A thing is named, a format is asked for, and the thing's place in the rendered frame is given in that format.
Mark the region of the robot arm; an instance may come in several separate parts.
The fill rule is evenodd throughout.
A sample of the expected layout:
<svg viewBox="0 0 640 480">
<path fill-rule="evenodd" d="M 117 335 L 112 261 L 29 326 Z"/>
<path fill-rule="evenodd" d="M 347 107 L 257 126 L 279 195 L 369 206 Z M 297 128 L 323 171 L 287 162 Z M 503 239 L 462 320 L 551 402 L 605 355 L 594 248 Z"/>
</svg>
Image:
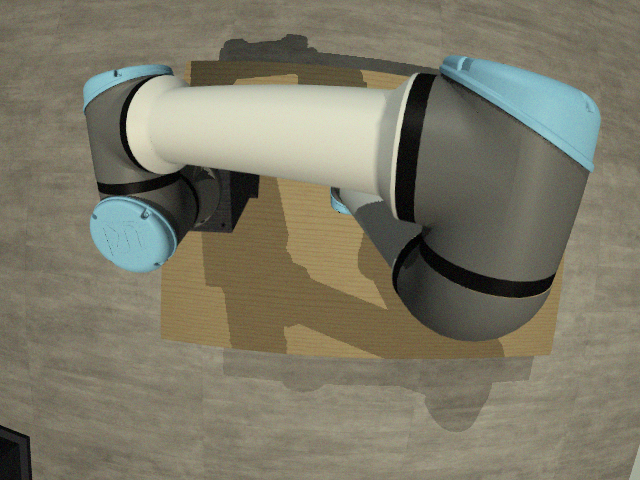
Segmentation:
<svg viewBox="0 0 640 480">
<path fill-rule="evenodd" d="M 217 210 L 218 169 L 329 186 L 420 323 L 503 337 L 549 296 L 600 112 L 577 88 L 494 61 L 452 55 L 439 72 L 393 90 L 191 87 L 159 64 L 95 75 L 83 88 L 92 239 L 116 266 L 150 272 Z"/>
</svg>

